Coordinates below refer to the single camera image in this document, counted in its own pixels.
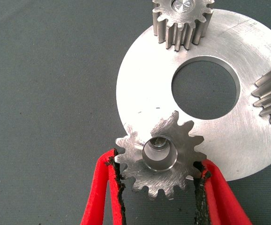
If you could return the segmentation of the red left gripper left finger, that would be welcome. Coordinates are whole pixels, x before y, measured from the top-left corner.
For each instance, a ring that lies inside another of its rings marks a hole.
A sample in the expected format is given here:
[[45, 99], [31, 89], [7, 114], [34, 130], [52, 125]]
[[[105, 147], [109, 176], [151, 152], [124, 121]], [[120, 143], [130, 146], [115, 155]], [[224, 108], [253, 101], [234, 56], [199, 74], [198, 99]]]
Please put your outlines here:
[[90, 195], [81, 220], [82, 225], [101, 225], [104, 218], [106, 188], [110, 187], [114, 225], [125, 225], [125, 206], [122, 192], [125, 184], [120, 180], [120, 165], [114, 161], [116, 149], [103, 154], [96, 163]]

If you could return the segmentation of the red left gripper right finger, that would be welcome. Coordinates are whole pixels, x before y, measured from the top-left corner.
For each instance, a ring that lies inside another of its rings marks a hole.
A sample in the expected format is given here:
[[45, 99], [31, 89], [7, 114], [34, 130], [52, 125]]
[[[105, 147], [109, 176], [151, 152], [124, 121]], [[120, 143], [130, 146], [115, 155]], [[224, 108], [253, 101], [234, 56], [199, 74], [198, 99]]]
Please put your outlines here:
[[250, 225], [220, 169], [210, 160], [194, 162], [201, 177], [194, 179], [196, 225]]

